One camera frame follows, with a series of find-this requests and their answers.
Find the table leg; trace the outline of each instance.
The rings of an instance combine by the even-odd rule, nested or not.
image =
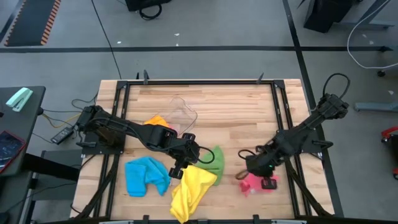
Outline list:
[[[78,180],[80,172],[79,169],[59,164],[48,159],[43,159],[29,153],[24,156],[22,168],[36,173],[47,174],[73,181]]]

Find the black floor stripe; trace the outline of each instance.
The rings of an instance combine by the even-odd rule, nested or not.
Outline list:
[[[4,27],[2,28],[2,30],[0,32],[0,42],[6,36],[8,29],[10,28],[10,26],[11,26],[12,22],[14,21],[15,17],[18,15],[19,8],[21,8],[21,5],[22,5],[23,2],[24,2],[24,0],[19,0],[17,5],[14,8],[14,11],[8,17],[8,20],[7,20],[6,24],[4,25]]]
[[[314,95],[313,95],[310,78],[308,77],[307,67],[305,66],[302,48],[300,46],[296,28],[294,26],[292,12],[290,11],[290,6],[288,3],[288,0],[282,0],[282,2],[284,5],[284,8],[285,8],[287,22],[289,23],[290,34],[292,35],[292,38],[293,38],[295,52],[296,52],[298,64],[300,66],[300,71],[302,74],[304,89],[307,94],[308,103],[311,108],[314,108],[314,107],[316,107],[317,103],[316,103]],[[317,128],[317,133],[318,133],[320,139],[325,139],[325,135],[323,133],[321,126],[320,126],[320,128]],[[329,187],[329,192],[330,192],[333,208],[334,208],[335,214],[337,216],[343,217],[344,216],[343,209],[341,207],[340,197],[338,195],[336,180],[335,180],[335,176],[333,174],[333,169],[331,166],[329,153],[327,150],[325,150],[325,152],[322,152],[322,153],[323,153],[323,167],[324,167],[326,179],[328,182],[328,187]]]
[[[377,51],[378,47],[350,47],[351,51]],[[188,47],[113,47],[113,52],[196,52],[196,51],[295,51],[294,46],[188,46]],[[109,47],[65,47],[65,48],[0,48],[4,53],[93,53],[110,52]],[[345,52],[346,47],[301,47],[308,52]]]

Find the concrete floor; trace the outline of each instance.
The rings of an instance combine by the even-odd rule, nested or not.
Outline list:
[[[332,27],[329,33],[319,34],[303,28],[308,3],[297,9],[300,1],[289,0],[289,4],[301,46],[344,47],[349,29]],[[345,21],[357,21],[373,1],[363,1],[352,8]],[[280,0],[173,0],[164,5],[162,15],[154,21],[143,21],[116,0],[94,2],[113,47],[293,46]],[[17,0],[0,1],[0,27],[16,4]],[[390,2],[377,19],[398,25],[393,10],[396,8],[398,1]],[[397,36],[397,27],[387,31],[360,30],[353,35],[352,45],[396,45],[393,41]],[[67,0],[62,1],[49,42],[42,48],[107,46],[91,1]],[[381,66],[398,60],[393,52],[354,52],[354,55],[366,65]],[[335,72],[345,73],[351,79],[351,88],[345,96],[351,105],[357,101],[396,100],[396,95],[388,91],[398,92],[397,70],[379,78],[375,70],[357,66],[347,52],[304,52],[303,56],[316,100],[327,77]],[[123,79],[135,78],[143,69],[151,78],[257,78],[262,72],[264,78],[302,78],[294,51],[117,52],[115,57]],[[49,110],[73,109],[71,100],[91,99],[100,80],[119,78],[110,52],[0,54],[0,68],[1,76],[9,77],[1,79],[0,87],[46,86],[43,108]],[[335,80],[328,91],[338,93],[341,85]],[[67,119],[70,114],[50,115]],[[380,132],[396,122],[396,114],[357,113],[351,107],[345,119],[323,125],[326,139],[335,143],[330,149],[331,163],[346,217],[398,220],[398,182],[391,175],[397,163],[380,143]],[[43,117],[37,120],[34,133],[46,139],[55,134]],[[44,149],[76,148],[72,140],[55,146],[33,136],[28,150],[40,154]],[[37,203],[34,219],[65,220],[70,203]]]

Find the orange cloth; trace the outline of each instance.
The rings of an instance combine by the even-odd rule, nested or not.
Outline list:
[[[153,125],[162,125],[165,126],[166,128],[170,128],[169,124],[167,124],[166,120],[163,119],[161,116],[156,115],[153,118],[147,120],[144,122],[144,124],[153,124]]]

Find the wooden tabletop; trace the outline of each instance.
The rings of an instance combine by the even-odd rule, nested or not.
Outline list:
[[[98,92],[97,105],[111,112],[116,88],[116,80],[103,80]],[[287,98],[294,125],[308,116],[300,80],[285,80]],[[124,90],[121,93],[122,105]],[[282,97],[279,95],[280,107]],[[162,111],[170,100],[183,98],[198,114],[195,126],[190,133],[196,135],[196,142],[212,148],[219,145],[225,156],[224,175],[219,186],[212,186],[199,203],[190,219],[251,219],[253,214],[260,218],[293,218],[289,186],[285,166],[276,168],[279,177],[278,189],[269,194],[254,194],[245,197],[239,191],[239,181],[234,175],[246,168],[245,162],[238,157],[240,149],[254,150],[264,145],[278,129],[274,104],[269,85],[146,85],[132,86],[129,95],[126,118],[142,123]],[[282,110],[284,128],[286,119]],[[126,138],[126,148],[119,161],[116,189],[114,192],[112,220],[142,220],[149,215],[151,220],[175,220],[170,214],[171,192],[179,184],[172,179],[167,193],[161,197],[154,185],[147,186],[145,197],[130,197],[126,191],[124,164],[142,156],[152,156],[164,163],[166,168],[173,167],[174,160],[161,152],[152,152],[132,137]],[[330,194],[326,183],[322,163],[319,159],[302,154],[304,176],[308,189],[323,205],[333,213]],[[82,210],[98,187],[103,156],[96,156],[80,172],[73,207]],[[296,186],[300,204],[300,213],[304,214],[302,196]],[[100,215],[104,215],[105,192]]]

